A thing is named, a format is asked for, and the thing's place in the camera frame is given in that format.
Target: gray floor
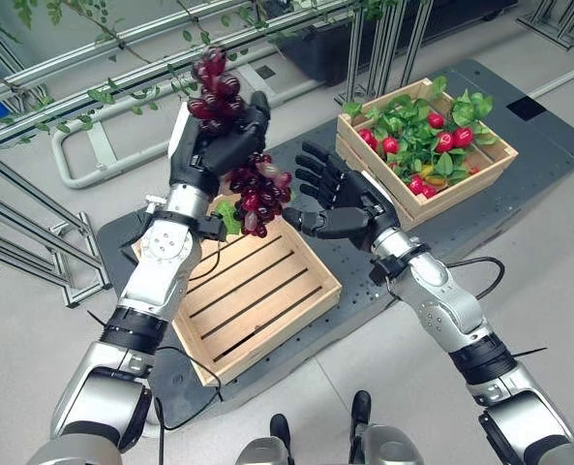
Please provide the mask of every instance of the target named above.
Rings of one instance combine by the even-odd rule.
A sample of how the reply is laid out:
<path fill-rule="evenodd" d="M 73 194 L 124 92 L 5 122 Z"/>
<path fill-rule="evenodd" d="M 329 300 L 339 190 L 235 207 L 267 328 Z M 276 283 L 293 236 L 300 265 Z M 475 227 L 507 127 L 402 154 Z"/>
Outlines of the gray floor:
<path fill-rule="evenodd" d="M 425 47 L 414 76 L 473 57 L 530 92 L 574 68 L 574 49 L 564 52 L 527 32 L 514 22 L 517 14 Z M 331 98 L 337 90 L 320 88 L 276 109 L 270 143 L 334 117 L 338 108 Z M 540 102 L 574 126 L 574 80 Z M 124 152 L 167 137 L 178 103 L 163 99 L 160 106 L 162 111 L 142 118 L 126 114 L 108 123 Z M 83 136 L 70 139 L 66 148 L 72 157 L 87 156 Z M 166 184 L 166 163 L 158 160 L 97 187 L 66 189 L 46 137 L 2 157 L 70 210 L 87 211 L 96 228 L 142 205 L 146 192 L 163 192 Z M 22 201 L 32 217 L 52 223 L 40 208 L 10 196 L 1 182 L 0 196 Z M 549 347 L 525 363 L 574 427 L 574 174 L 509 232 L 477 251 L 482 254 L 499 257 L 507 266 L 506 278 L 483 301 L 489 319 L 515 352 Z M 477 292 L 490 276 L 483 266 L 482 274 L 471 270 L 458 273 L 458 279 Z M 46 440 L 56 399 L 86 345 L 99 334 L 81 309 L 106 316 L 114 302 L 114 293 L 104 292 L 69 310 L 58 290 L 0 265 L 0 463 L 25 462 Z M 322 351 L 239 409 L 169 435 L 166 463 L 234 463 L 248 441 L 267 434 L 269 418 L 277 412 L 289 418 L 298 463 L 345 461 L 347 407 L 360 388 L 373 395 L 373 420 L 404 428 L 427 463 L 497 463 L 461 378 L 402 306 Z M 150 439 L 125 456 L 129 464 L 156 459 L 157 442 Z"/>

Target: wooden crate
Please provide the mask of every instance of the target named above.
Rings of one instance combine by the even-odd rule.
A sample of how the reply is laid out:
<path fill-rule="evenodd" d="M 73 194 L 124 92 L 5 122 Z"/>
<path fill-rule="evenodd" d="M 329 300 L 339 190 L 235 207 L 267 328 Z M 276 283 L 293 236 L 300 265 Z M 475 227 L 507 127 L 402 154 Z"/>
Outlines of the wooden crate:
<path fill-rule="evenodd" d="M 282 218 L 267 237 L 229 236 L 218 267 L 190 281 L 172 325 L 186 352 L 223 383 L 266 357 L 338 303 L 342 286 Z M 208 271 L 217 243 L 203 241 L 191 278 Z M 193 363 L 204 386 L 216 380 Z"/>
<path fill-rule="evenodd" d="M 401 208 L 411 218 L 413 227 L 493 184 L 505 168 L 512 163 L 518 152 L 491 131 L 493 136 L 498 137 L 496 143 L 482 147 L 472 144 L 468 148 L 466 164 L 470 167 L 478 167 L 480 172 L 442 190 L 430 199 L 422 194 L 415 196 L 401 178 L 357 134 L 358 130 L 373 125 L 373 121 L 364 116 L 372 107 L 381 109 L 392 99 L 404 94 L 409 95 L 412 100 L 418 98 L 429 100 L 435 111 L 447 113 L 450 109 L 452 98 L 448 94 L 443 93 L 432 100 L 433 83 L 426 78 L 419 80 L 365 104 L 362 108 L 363 114 L 356 116 L 353 120 L 348 114 L 339 115 L 336 151 L 345 159 L 355 156 L 366 171 L 378 179 L 398 201 Z"/>

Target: grape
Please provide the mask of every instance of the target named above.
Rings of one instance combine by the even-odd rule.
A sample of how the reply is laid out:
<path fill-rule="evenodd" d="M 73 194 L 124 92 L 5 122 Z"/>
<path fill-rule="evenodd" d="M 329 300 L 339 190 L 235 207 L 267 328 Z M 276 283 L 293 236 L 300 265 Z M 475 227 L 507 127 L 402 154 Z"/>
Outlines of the grape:
<path fill-rule="evenodd" d="M 241 206 L 243 206 L 244 210 L 248 211 L 256 210 L 258 207 L 258 195 L 250 194 L 249 196 L 244 197 L 244 202 L 241 204 Z"/>
<path fill-rule="evenodd" d="M 219 76 L 225 71 L 227 54 L 219 48 L 210 48 L 208 53 L 202 56 L 202 60 L 205 62 L 207 72 L 211 76 Z"/>
<path fill-rule="evenodd" d="M 267 228 L 265 228 L 265 226 L 263 224 L 258 224 L 257 236 L 258 237 L 266 237 L 267 236 Z"/>
<path fill-rule="evenodd" d="M 269 223 L 275 218 L 273 208 L 268 208 L 265 205 L 259 205 L 257 207 L 257 216 L 263 223 Z"/>
<path fill-rule="evenodd" d="M 276 203 L 278 203 L 278 200 L 268 191 L 260 191 L 258 193 L 258 198 L 267 206 L 274 206 Z"/>
<path fill-rule="evenodd" d="M 290 184 L 292 179 L 293 176 L 290 174 L 290 172 L 281 172 L 274 178 L 274 184 L 276 184 L 276 187 L 286 187 L 288 184 Z"/>
<path fill-rule="evenodd" d="M 250 232 L 254 231 L 258 226 L 257 214 L 253 211 L 246 213 L 246 218 L 244 218 L 244 228 Z"/>
<path fill-rule="evenodd" d="M 224 73 L 226 63 L 225 51 L 212 47 L 203 52 L 201 61 L 192 67 L 192 75 L 201 84 L 200 97 L 189 99 L 188 110 L 200 120 L 198 129 L 206 138 L 225 135 L 233 126 L 245 128 L 241 117 L 246 112 L 246 102 L 238 95 L 239 80 Z M 289 172 L 280 172 L 273 165 L 272 157 L 260 150 L 262 147 L 224 176 L 223 182 L 240 196 L 233 218 L 242 223 L 241 232 L 266 237 L 265 225 L 282 214 L 282 202 L 290 201 L 288 185 L 292 176 Z"/>
<path fill-rule="evenodd" d="M 231 75 L 221 75 L 215 82 L 214 90 L 221 97 L 230 98 L 239 93 L 239 79 Z"/>
<path fill-rule="evenodd" d="M 218 97 L 216 94 L 207 92 L 202 98 L 202 102 L 204 102 L 206 107 L 211 111 L 215 111 L 217 113 L 222 112 L 224 103 L 222 102 L 222 99 L 220 99 L 220 97 Z"/>
<path fill-rule="evenodd" d="M 276 165 L 272 165 L 271 163 L 258 163 L 257 164 L 258 172 L 260 172 L 265 177 L 276 177 L 280 170 Z"/>
<path fill-rule="evenodd" d="M 213 117 L 213 111 L 201 99 L 190 99 L 188 101 L 188 111 L 194 118 L 210 119 Z"/>

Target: robotic hand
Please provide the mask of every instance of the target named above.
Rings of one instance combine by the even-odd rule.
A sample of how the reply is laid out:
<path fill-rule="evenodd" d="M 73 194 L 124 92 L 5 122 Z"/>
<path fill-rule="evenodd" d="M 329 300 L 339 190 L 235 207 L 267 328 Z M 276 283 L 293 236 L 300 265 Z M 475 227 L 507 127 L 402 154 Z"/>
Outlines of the robotic hand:
<path fill-rule="evenodd" d="M 200 241 L 226 238 L 221 217 L 205 216 L 208 205 L 220 176 L 264 148 L 268 124 L 260 92 L 230 134 L 214 139 L 199 136 L 182 105 L 168 147 L 168 197 L 149 204 L 138 265 L 55 408 L 51 441 L 29 464 L 120 464 L 137 442 L 152 398 L 146 378 L 200 261 Z"/>
<path fill-rule="evenodd" d="M 308 142 L 296 177 L 318 200 L 318 213 L 286 208 L 283 217 L 319 238 L 349 238 L 374 255 L 373 281 L 393 284 L 420 324 L 452 358 L 469 394 L 485 407 L 479 422 L 504 464 L 574 465 L 574 437 L 526 367 L 499 340 L 478 300 L 462 289 L 430 248 L 400 230 L 388 194 L 365 172 Z"/>

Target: wooden slat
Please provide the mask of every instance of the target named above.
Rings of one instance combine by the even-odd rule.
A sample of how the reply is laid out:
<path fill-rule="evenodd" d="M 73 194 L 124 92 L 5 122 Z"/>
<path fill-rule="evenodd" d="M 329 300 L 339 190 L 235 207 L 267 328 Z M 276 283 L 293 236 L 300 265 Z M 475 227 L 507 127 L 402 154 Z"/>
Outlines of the wooden slat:
<path fill-rule="evenodd" d="M 253 333 L 256 327 L 265 325 L 281 314 L 293 302 L 301 298 L 302 295 L 306 295 L 319 287 L 320 285 L 315 275 L 305 272 L 238 317 L 232 324 L 223 326 L 203 339 L 207 352 L 215 359 L 237 342 Z"/>
<path fill-rule="evenodd" d="M 245 344 L 235 348 L 216 363 L 222 373 L 221 376 L 231 380 L 243 370 L 250 368 L 284 343 L 291 334 L 309 325 L 336 305 L 340 293 L 341 287 L 338 286 L 322 294 L 314 294 L 274 324 L 252 336 Z"/>
<path fill-rule="evenodd" d="M 223 252 L 220 253 L 220 263 L 218 267 L 210 275 L 199 278 L 195 281 L 190 282 L 188 287 L 188 295 L 196 292 L 196 289 L 203 288 L 206 283 L 216 277 L 224 270 L 231 268 L 237 262 L 241 260 L 247 260 L 246 257 L 256 254 L 255 251 L 261 247 L 271 247 L 274 240 L 280 236 L 280 231 L 276 228 L 267 228 L 267 237 L 261 239 L 259 237 L 254 237 L 247 235 L 237 242 L 237 246 L 227 247 Z M 213 264 L 215 259 L 209 259 L 208 265 Z"/>
<path fill-rule="evenodd" d="M 203 307 L 197 307 L 195 311 L 200 311 L 200 313 L 196 313 L 192 321 L 198 334 L 201 337 L 204 336 L 210 330 L 233 318 L 242 309 L 250 307 L 265 295 L 271 294 L 276 288 L 305 269 L 304 261 L 296 255 L 291 255 L 263 271 L 245 286 L 235 288 L 230 293 L 221 293 L 219 300 L 204 307 L 204 310 L 200 311 Z"/>
<path fill-rule="evenodd" d="M 199 309 L 208 305 L 219 295 L 231 292 L 238 288 L 244 281 L 252 275 L 261 272 L 269 264 L 276 262 L 292 254 L 290 248 L 286 247 L 282 238 L 279 236 L 274 242 L 267 243 L 262 249 L 247 249 L 245 256 L 240 256 L 238 264 L 223 269 L 219 274 L 212 273 L 203 285 L 196 287 L 193 292 L 186 295 L 185 308 L 195 312 L 193 309 Z"/>

